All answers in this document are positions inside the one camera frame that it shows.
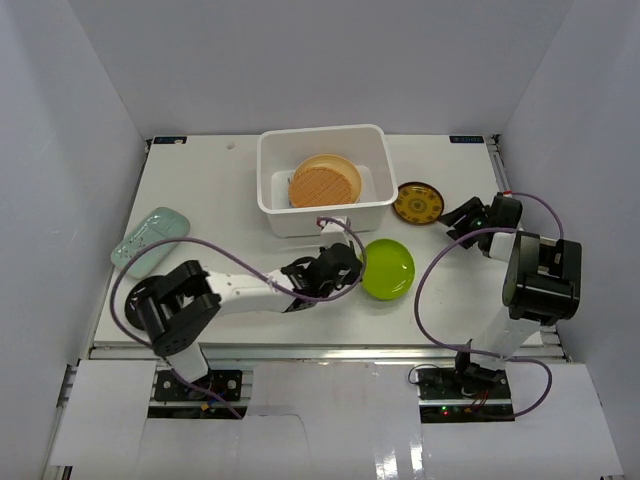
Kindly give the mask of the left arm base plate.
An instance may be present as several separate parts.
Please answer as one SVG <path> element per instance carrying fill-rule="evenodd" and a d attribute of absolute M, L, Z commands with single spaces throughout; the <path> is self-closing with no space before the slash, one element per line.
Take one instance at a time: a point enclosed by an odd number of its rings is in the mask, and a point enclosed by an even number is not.
<path fill-rule="evenodd" d="M 155 419 L 240 420 L 248 402 L 241 370 L 211 370 L 196 380 L 196 389 L 170 370 L 157 373 L 148 417 Z"/>

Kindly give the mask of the dark yellow patterned plate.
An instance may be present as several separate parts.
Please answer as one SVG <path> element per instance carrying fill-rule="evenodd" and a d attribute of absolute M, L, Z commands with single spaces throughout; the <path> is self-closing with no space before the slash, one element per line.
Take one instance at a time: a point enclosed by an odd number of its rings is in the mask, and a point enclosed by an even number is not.
<path fill-rule="evenodd" d="M 426 226 L 439 221 L 444 214 L 445 201 L 442 194 L 429 184 L 406 182 L 398 187 L 398 195 L 392 208 L 403 222 Z"/>

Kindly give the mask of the mint green rectangular plate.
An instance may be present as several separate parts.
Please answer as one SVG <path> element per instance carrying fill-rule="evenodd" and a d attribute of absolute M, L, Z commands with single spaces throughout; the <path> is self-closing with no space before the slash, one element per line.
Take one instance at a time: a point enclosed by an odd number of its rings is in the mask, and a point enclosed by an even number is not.
<path fill-rule="evenodd" d="M 161 240 L 185 237 L 190 229 L 191 223 L 184 215 L 168 207 L 157 207 L 125 235 L 112 251 L 111 262 L 121 270 L 140 250 Z M 174 243 L 167 243 L 150 250 L 132 264 L 127 275 L 134 279 L 147 277 L 174 247 Z"/>

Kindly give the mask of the green round plate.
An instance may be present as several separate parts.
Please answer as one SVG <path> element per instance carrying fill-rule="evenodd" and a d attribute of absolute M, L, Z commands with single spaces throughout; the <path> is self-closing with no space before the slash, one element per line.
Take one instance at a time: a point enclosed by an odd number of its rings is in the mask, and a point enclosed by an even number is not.
<path fill-rule="evenodd" d="M 392 239 L 376 239 L 365 247 L 364 291 L 381 301 L 404 296 L 415 278 L 415 263 L 409 250 Z"/>

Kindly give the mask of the beige round plate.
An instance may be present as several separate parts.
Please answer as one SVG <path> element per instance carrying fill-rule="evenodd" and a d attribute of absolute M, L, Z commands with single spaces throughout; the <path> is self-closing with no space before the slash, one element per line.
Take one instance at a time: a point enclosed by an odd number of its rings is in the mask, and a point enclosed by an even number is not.
<path fill-rule="evenodd" d="M 352 202 L 348 204 L 356 203 L 359 200 L 362 192 L 362 179 L 355 165 L 352 164 L 349 160 L 335 154 L 320 154 L 309 157 L 299 165 L 299 167 L 294 172 L 291 180 L 293 179 L 295 174 L 301 173 L 302 171 L 312 167 L 331 168 L 345 175 L 354 187 Z"/>

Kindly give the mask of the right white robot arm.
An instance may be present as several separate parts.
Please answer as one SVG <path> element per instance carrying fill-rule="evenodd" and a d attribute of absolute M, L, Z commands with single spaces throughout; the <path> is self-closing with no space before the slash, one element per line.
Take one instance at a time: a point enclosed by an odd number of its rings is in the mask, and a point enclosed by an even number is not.
<path fill-rule="evenodd" d="M 498 193 L 485 205 L 473 197 L 441 216 L 447 235 L 465 249 L 473 246 L 487 258 L 503 261 L 503 308 L 479 336 L 470 340 L 470 353 L 456 355 L 451 374 L 453 390 L 472 399 L 501 381 L 506 360 L 542 327 L 572 318 L 579 307 L 582 244 L 518 231 L 523 215 L 520 200 Z"/>

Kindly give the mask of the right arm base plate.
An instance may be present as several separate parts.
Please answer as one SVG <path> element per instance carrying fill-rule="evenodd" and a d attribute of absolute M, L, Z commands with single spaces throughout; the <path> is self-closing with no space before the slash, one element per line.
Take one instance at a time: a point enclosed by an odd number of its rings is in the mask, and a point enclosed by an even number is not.
<path fill-rule="evenodd" d="M 407 375 L 417 388 L 420 420 L 429 424 L 513 421 L 511 389 L 504 372 L 490 387 L 463 387 L 453 368 L 420 364 Z"/>

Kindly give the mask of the orange woven round plate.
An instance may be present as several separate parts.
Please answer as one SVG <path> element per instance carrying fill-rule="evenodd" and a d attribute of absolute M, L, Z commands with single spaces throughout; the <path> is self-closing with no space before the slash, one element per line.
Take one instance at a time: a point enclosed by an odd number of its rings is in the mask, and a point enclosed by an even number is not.
<path fill-rule="evenodd" d="M 325 167 L 295 174 L 288 190 L 289 201 L 296 208 L 348 204 L 353 193 L 354 187 L 345 175 Z"/>

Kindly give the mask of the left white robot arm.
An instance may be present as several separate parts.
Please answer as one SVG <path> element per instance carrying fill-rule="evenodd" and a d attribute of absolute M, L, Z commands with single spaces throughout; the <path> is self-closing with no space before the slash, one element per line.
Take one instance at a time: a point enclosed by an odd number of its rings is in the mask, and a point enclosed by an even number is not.
<path fill-rule="evenodd" d="M 189 260 L 139 282 L 127 296 L 125 316 L 178 373 L 180 391 L 199 399 L 209 392 L 212 377 L 198 337 L 215 317 L 304 311 L 355 285 L 362 273 L 354 247 L 344 243 L 322 247 L 317 257 L 297 259 L 267 273 L 265 280 L 208 271 Z"/>

